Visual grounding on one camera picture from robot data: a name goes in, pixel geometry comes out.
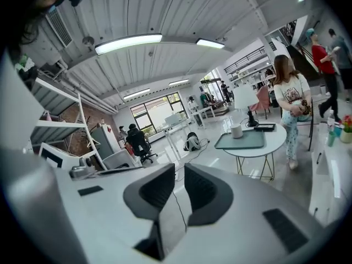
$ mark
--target gray tray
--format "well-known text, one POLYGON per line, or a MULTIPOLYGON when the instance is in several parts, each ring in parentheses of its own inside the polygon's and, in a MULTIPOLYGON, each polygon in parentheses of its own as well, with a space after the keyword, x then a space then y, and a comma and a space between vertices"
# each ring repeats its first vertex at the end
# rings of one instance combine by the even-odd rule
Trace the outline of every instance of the gray tray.
POLYGON ((231 133, 224 133, 215 144, 216 149, 238 150, 238 149, 259 149, 264 147, 265 139, 263 131, 244 130, 243 136, 234 139, 231 133))

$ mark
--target ceiling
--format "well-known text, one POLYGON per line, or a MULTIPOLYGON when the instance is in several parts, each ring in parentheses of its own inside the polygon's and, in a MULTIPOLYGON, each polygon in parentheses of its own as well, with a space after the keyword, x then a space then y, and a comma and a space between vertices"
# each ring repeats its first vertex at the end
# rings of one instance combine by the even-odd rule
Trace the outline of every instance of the ceiling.
MULTIPOLYGON (((278 22, 283 25, 286 15, 309 6, 292 1, 295 2, 82 0, 73 8, 66 0, 58 10, 73 41, 66 48, 55 48, 68 65, 67 79, 84 85, 105 103, 122 107, 126 105, 123 96, 146 87, 153 93, 168 88, 172 81, 199 81, 258 34, 268 33, 278 22), (94 46, 86 47, 82 43, 85 36, 93 37, 97 45, 154 32, 163 35, 162 43, 123 48, 101 56, 96 55, 94 46), (218 40, 226 47, 197 46, 195 41, 200 37, 218 40)), ((42 58, 38 63, 45 63, 50 54, 40 52, 36 58, 42 58)))

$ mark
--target pink chair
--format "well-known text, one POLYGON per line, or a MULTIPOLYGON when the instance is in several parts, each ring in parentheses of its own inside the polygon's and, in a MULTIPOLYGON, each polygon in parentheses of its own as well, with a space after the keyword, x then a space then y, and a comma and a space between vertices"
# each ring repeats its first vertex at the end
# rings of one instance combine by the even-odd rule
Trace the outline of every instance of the pink chair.
POLYGON ((269 109, 269 105, 270 105, 270 100, 269 100, 269 90, 268 90, 268 86, 262 86, 259 89, 259 92, 257 93, 257 97, 259 99, 259 103, 253 104, 252 106, 250 106, 250 110, 253 112, 255 112, 255 114, 257 114, 257 111, 259 109, 264 109, 265 112, 265 119, 267 119, 266 116, 266 108, 268 109, 268 111, 270 112, 269 109))

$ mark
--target potted flower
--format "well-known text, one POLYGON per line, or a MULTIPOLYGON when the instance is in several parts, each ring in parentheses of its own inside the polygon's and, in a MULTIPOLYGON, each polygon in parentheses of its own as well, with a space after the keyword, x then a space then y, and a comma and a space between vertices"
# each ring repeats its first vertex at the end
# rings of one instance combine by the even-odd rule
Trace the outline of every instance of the potted flower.
POLYGON ((350 115, 345 115, 342 120, 343 130, 341 131, 340 140, 344 143, 352 142, 352 118, 350 115))

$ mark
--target red shirt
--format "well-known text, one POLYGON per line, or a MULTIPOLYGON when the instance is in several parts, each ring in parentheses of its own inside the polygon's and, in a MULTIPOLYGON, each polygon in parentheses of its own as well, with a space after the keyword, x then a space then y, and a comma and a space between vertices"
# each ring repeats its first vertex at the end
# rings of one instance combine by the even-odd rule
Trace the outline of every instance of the red shirt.
POLYGON ((321 70, 323 73, 335 73, 335 70, 332 66, 332 63, 327 61, 321 63, 320 60, 327 56, 327 53, 323 46, 321 45, 313 45, 312 46, 312 54, 313 54, 313 61, 314 64, 321 70))

